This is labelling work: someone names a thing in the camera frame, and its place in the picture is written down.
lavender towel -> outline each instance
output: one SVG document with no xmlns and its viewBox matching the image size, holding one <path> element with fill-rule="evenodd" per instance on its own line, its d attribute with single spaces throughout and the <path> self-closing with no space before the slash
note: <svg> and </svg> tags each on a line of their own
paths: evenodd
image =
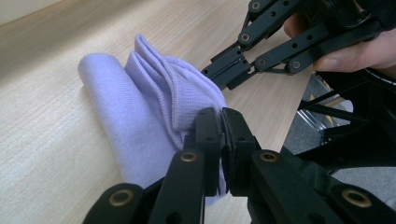
<svg viewBox="0 0 396 224">
<path fill-rule="evenodd" d="M 162 178 L 197 112 L 226 106 L 219 88 L 189 63 L 162 56 L 142 35 L 125 68 L 106 54 L 90 54 L 79 75 L 114 148 L 123 179 L 146 188 Z M 221 194 L 225 192 L 220 172 Z"/>
</svg>

gray floor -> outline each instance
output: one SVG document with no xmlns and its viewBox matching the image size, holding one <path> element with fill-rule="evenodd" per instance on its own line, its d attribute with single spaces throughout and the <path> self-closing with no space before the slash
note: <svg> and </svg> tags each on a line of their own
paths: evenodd
<svg viewBox="0 0 396 224">
<path fill-rule="evenodd" d="M 318 97 L 325 92 L 327 92 L 326 86 L 323 85 L 319 78 L 313 76 L 309 81 L 303 98 L 309 100 L 311 94 Z M 343 104 L 338 105 L 338 108 L 349 111 L 352 109 L 348 108 L 349 106 L 349 104 Z M 314 116 L 326 127 L 331 127 L 336 125 L 336 123 L 339 125 L 346 124 L 346 121 L 339 119 L 333 119 L 333 124 L 331 124 L 324 116 Z M 300 115 L 296 114 L 284 146 L 295 154 L 318 147 L 321 143 L 322 136 L 320 132 L 308 125 Z M 396 168 L 394 167 L 345 169 L 333 176 L 344 183 L 369 190 L 383 202 L 389 199 L 396 200 Z"/>
</svg>

wooden table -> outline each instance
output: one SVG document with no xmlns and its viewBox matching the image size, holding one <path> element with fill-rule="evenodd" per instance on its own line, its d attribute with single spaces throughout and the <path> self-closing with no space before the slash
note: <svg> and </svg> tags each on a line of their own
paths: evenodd
<svg viewBox="0 0 396 224">
<path fill-rule="evenodd" d="M 143 34 L 159 52 L 202 69 L 236 40 L 247 9 L 248 0 L 64 0 L 1 26 L 0 223 L 80 223 L 122 181 L 78 77 L 85 54 L 125 64 Z M 249 57 L 286 39 L 280 31 Z M 263 74 L 224 94 L 262 147 L 280 150 L 309 75 Z M 206 208 L 205 223 L 249 221 L 246 199 Z"/>
</svg>

human hand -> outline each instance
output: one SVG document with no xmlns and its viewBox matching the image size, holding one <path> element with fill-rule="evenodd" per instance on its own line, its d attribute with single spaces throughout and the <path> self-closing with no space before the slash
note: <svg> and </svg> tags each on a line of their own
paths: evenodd
<svg viewBox="0 0 396 224">
<path fill-rule="evenodd" d="M 294 14 L 284 23 L 285 33 L 295 37 L 307 29 L 303 15 Z M 314 69 L 350 73 L 371 67 L 396 79 L 396 29 L 382 32 L 376 39 L 339 49 L 314 62 Z"/>
</svg>

black metal bracket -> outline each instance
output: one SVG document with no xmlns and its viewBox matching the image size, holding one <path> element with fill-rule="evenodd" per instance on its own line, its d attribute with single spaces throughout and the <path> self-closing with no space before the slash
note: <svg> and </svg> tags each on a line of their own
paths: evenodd
<svg viewBox="0 0 396 224">
<path fill-rule="evenodd" d="M 237 41 L 202 73 L 221 89 L 230 90 L 262 72 L 295 75 L 323 55 L 395 28 L 396 21 L 389 18 L 396 3 L 373 1 L 386 7 L 380 9 L 365 0 L 252 0 Z M 269 38 L 294 13 L 305 15 L 308 30 L 248 62 L 244 52 Z"/>
<path fill-rule="evenodd" d="M 394 211 L 370 192 L 329 176 L 326 164 L 303 161 L 286 148 L 263 150 L 242 114 L 223 108 L 218 125 L 217 113 L 207 108 L 197 114 L 196 134 L 186 136 L 164 179 L 147 189 L 108 189 L 84 223 L 203 223 L 205 196 L 219 188 L 220 159 L 227 188 L 247 197 L 255 224 L 396 223 Z"/>
</svg>

